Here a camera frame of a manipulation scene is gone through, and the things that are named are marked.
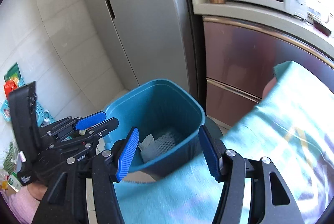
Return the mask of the pink sleeve left forearm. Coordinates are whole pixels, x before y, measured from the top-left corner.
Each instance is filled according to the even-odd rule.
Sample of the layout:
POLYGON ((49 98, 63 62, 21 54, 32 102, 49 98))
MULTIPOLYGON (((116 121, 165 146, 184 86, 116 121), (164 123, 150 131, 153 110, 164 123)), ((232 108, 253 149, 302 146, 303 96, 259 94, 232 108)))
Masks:
POLYGON ((32 223, 40 201, 29 193, 28 187, 23 187, 19 192, 9 196, 7 201, 20 223, 32 223))

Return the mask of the person's left hand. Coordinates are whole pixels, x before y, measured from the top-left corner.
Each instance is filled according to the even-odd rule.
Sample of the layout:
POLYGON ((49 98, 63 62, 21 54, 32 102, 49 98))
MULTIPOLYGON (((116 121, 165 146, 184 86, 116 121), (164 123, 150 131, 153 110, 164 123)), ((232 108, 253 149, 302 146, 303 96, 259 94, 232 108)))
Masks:
POLYGON ((36 200, 41 201, 48 188, 40 182, 33 182, 27 186, 29 194, 36 200))

